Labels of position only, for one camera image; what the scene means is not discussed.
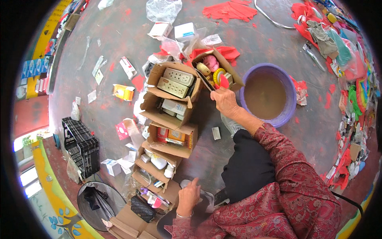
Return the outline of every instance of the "black cable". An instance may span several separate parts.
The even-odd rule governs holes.
[[[333,191],[331,191],[331,192],[332,192],[332,194],[333,194],[334,196],[337,196],[337,197],[339,197],[339,198],[342,198],[342,199],[345,200],[346,202],[348,202],[348,203],[350,203],[350,204],[353,204],[354,206],[358,207],[359,212],[360,212],[360,214],[361,214],[361,217],[363,216],[363,209],[362,209],[362,207],[361,207],[360,204],[358,204],[358,203],[354,202],[353,200],[350,200],[350,199],[348,199],[347,197],[344,197],[344,196],[342,196],[342,195],[340,195],[340,194],[338,194],[338,193],[335,193],[335,192],[333,192]]]

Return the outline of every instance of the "red patterned jacket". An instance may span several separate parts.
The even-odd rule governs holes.
[[[233,204],[222,206],[197,228],[174,219],[172,238],[335,238],[341,205],[292,142],[265,123],[254,138],[275,165],[276,182]]]

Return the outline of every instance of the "black quilted handbag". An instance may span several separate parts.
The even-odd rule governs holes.
[[[157,213],[139,194],[132,196],[131,210],[147,223],[152,222]]]

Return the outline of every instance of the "muddy water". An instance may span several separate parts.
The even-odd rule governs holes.
[[[247,108],[264,120],[276,118],[284,109],[287,95],[283,84],[272,75],[249,76],[244,89]]]

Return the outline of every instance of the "yellow toy gear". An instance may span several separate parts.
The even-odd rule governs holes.
[[[214,80],[215,84],[220,86],[220,76],[221,74],[225,74],[225,70],[223,68],[218,68],[215,72],[214,75],[212,76],[212,79]]]

